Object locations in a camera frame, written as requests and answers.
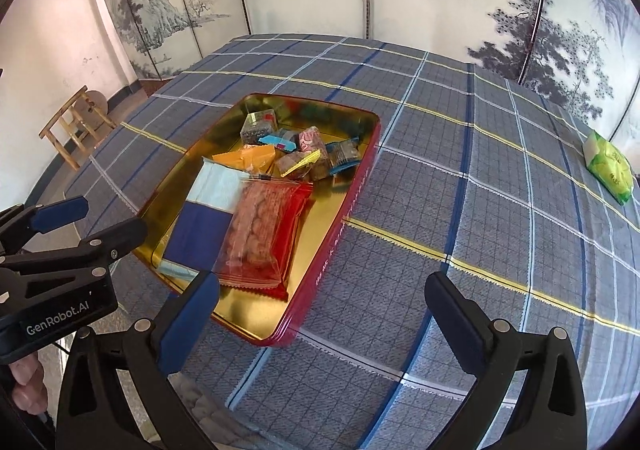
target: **red snack package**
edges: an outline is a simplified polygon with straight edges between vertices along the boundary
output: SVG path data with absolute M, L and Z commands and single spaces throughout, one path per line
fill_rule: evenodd
M 286 276 L 309 183 L 251 180 L 213 267 L 220 284 L 288 300 Z

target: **human hand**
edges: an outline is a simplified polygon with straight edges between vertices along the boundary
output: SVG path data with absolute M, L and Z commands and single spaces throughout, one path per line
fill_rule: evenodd
M 38 360 L 38 353 L 9 364 L 9 368 L 17 382 L 12 394 L 15 406 L 33 416 L 46 411 L 49 398 L 43 382 L 44 368 Z

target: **table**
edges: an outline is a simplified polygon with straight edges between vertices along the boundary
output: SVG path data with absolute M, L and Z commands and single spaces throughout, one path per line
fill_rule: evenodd
M 425 277 L 447 270 L 490 318 L 567 330 L 590 448 L 609 437 L 640 390 L 640 194 L 619 206 L 584 167 L 586 125 L 476 65 L 340 36 L 232 40 L 151 96 L 82 167 L 66 192 L 90 203 L 81 236 L 138 213 L 253 92 L 372 110 L 383 133 L 295 342 L 259 348 L 212 322 L 186 364 L 230 416 L 297 448 L 426 448 L 473 382 L 424 306 Z M 168 294 L 133 256 L 113 282 L 134 318 Z M 523 378 L 484 444 L 501 434 Z

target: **orange candy wrapper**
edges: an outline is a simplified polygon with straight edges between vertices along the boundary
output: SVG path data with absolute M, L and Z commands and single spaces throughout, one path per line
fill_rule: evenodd
M 251 180 L 213 267 L 223 286 L 288 300 L 286 276 L 310 183 Z
M 254 175 L 268 174 L 276 159 L 276 149 L 273 145 L 245 145 L 240 150 L 216 154 L 211 159 L 229 168 Z

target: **white wall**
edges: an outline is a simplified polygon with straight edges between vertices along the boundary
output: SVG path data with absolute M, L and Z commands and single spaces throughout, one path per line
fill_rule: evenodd
M 38 133 L 66 100 L 83 85 L 110 98 L 135 80 L 98 1 L 14 0 L 0 24 L 0 209 L 23 202 L 56 155 Z

